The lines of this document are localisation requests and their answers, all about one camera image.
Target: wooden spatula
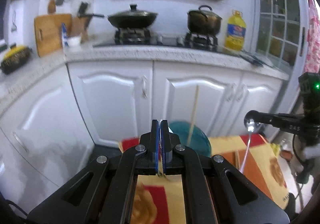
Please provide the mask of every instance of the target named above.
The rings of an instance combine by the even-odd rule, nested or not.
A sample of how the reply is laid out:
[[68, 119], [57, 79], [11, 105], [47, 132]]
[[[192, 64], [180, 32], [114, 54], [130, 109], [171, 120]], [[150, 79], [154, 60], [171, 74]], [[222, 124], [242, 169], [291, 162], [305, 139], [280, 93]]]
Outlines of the wooden spatula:
[[50, 0], [48, 4], [48, 14], [54, 14], [56, 12], [56, 3], [54, 0]]

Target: cooking oil bottle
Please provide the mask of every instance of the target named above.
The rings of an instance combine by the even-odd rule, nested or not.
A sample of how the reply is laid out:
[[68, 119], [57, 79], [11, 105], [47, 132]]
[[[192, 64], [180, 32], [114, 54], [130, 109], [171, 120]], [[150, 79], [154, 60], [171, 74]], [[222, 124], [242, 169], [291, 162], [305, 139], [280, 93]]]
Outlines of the cooking oil bottle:
[[226, 48], [241, 51], [244, 44], [244, 36], [246, 24], [242, 19], [240, 11], [233, 11], [232, 16], [229, 17], [227, 35], [224, 46]]

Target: pot lid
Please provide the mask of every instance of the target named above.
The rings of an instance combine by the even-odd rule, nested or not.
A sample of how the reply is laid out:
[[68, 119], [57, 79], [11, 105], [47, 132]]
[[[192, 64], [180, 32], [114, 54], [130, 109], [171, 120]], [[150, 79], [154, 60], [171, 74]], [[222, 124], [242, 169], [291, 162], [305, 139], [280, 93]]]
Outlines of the pot lid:
[[211, 6], [207, 6], [207, 5], [202, 5], [202, 6], [199, 6], [198, 7], [198, 10], [190, 10], [190, 12], [197, 12], [197, 13], [202, 13], [202, 14], [205, 14], [206, 16], [215, 16], [215, 17], [219, 17], [221, 18], [220, 16], [218, 16], [216, 13], [212, 12], [212, 8]]
[[147, 17], [147, 16], [156, 16], [157, 13], [137, 10], [137, 4], [130, 4], [131, 10], [122, 11], [115, 13], [109, 17]]

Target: marble countertop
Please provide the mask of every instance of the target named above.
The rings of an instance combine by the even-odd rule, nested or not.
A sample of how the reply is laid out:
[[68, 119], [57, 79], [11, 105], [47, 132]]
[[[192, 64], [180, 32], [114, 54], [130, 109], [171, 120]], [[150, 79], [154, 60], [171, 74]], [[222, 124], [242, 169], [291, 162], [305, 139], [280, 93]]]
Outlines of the marble countertop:
[[108, 46], [93, 48], [96, 42], [67, 48], [42, 58], [34, 54], [31, 60], [10, 75], [0, 75], [0, 116], [37, 81], [68, 62], [102, 60], [153, 60], [219, 66], [253, 72], [282, 80], [289, 76], [268, 66], [256, 67], [240, 57], [194, 49], [159, 46]]

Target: silver screw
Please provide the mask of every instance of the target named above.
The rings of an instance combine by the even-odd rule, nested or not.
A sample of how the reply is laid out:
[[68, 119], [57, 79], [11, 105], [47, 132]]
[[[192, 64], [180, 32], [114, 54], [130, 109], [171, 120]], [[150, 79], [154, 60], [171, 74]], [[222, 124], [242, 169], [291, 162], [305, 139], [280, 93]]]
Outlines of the silver screw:
[[98, 163], [105, 163], [107, 161], [107, 157], [104, 155], [100, 155], [97, 157], [97, 162]]
[[221, 155], [215, 155], [213, 157], [213, 159], [217, 162], [217, 163], [222, 163], [223, 162], [223, 157]]
[[176, 149], [178, 151], [183, 151], [184, 149], [186, 149], [186, 147], [184, 145], [176, 145]]
[[139, 152], [144, 151], [144, 149], [146, 149], [146, 147], [144, 145], [137, 145], [136, 146], [136, 150], [139, 151]]

